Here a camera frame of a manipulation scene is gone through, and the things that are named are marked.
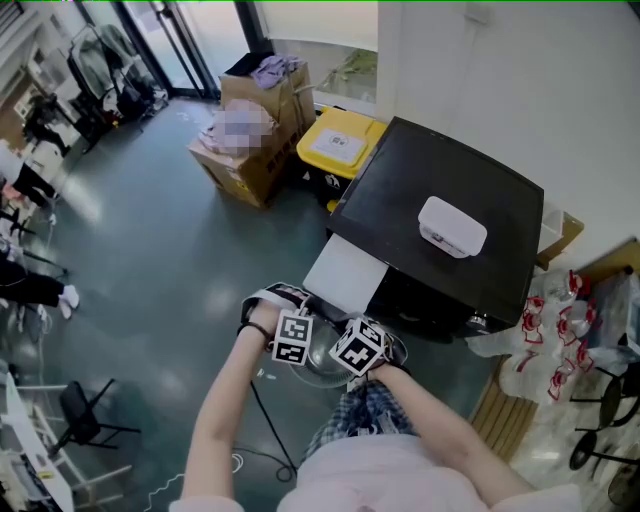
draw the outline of white cable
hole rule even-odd
[[[233,470],[231,471],[232,473],[237,473],[238,471],[240,471],[240,469],[242,468],[242,466],[244,466],[244,458],[242,457],[242,455],[240,455],[239,453],[232,453],[231,454],[231,458],[233,460],[235,460],[238,465],[233,468]],[[184,478],[184,473],[178,473],[176,476],[174,476],[173,478],[170,478],[169,480],[167,480],[167,482],[164,484],[164,486],[162,487],[158,487],[155,491],[150,492],[147,495],[147,503],[149,503],[149,506],[147,508],[145,508],[142,512],[150,512],[151,509],[153,508],[153,503],[151,502],[151,497],[155,496],[156,494],[159,494],[163,491],[166,491],[169,489],[169,486],[175,482],[178,478]]]

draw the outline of black cable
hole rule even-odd
[[[279,482],[282,482],[283,484],[286,484],[287,482],[291,482],[291,480],[293,479],[293,476],[296,474],[295,467],[290,466],[286,462],[280,460],[278,457],[274,457],[273,455],[269,455],[268,453],[259,452],[257,450],[250,450],[249,448],[240,448],[238,446],[234,446],[233,451],[253,453],[254,455],[259,455],[260,457],[267,457],[269,459],[275,460],[278,464],[280,464],[280,467],[276,471],[276,478],[278,479]],[[287,472],[286,476],[282,476],[280,474],[281,471],[286,471]]]
[[[289,461],[289,465],[291,466],[291,470],[293,470],[293,473],[297,477],[298,476],[298,468],[296,467],[296,465],[291,460],[291,457],[289,457],[289,452],[287,452],[287,449],[284,447],[284,444],[282,444],[282,441],[280,440],[280,436],[278,435],[278,432],[276,432],[276,428],[273,426],[273,423],[271,422],[271,418],[269,417],[269,414],[267,413],[267,410],[264,408],[264,405],[262,405],[262,400],[260,400],[260,395],[258,395],[258,390],[256,389],[256,386],[253,383],[253,381],[251,381],[251,390],[253,391],[253,394],[256,397],[258,405],[260,406],[260,409],[262,410],[262,414],[264,414],[264,417],[267,420],[267,423],[269,424],[269,428],[271,429],[271,432],[273,432],[273,436],[276,438],[276,441],[278,441],[278,444],[280,445],[280,449],[282,450],[282,453],[284,453],[284,456],[287,458],[287,461]]]

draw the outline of yellow bin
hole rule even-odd
[[[362,114],[327,107],[300,139],[300,158],[326,173],[316,187],[319,198],[333,211],[347,186],[356,177],[382,134],[385,123]]]

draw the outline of white table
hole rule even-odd
[[[62,512],[73,512],[71,486],[49,458],[47,449],[38,437],[11,374],[7,374],[6,394],[7,415],[3,419],[13,428],[27,459],[53,501]]]

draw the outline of black bracelet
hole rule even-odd
[[[273,339],[271,334],[269,334],[264,327],[262,327],[260,324],[256,324],[255,322],[242,322],[240,324],[240,327],[238,327],[238,332],[236,333],[236,336],[240,334],[240,331],[242,331],[242,329],[244,329],[245,327],[253,327],[254,329],[258,329],[262,333],[262,335],[265,337],[265,343],[269,343]]]

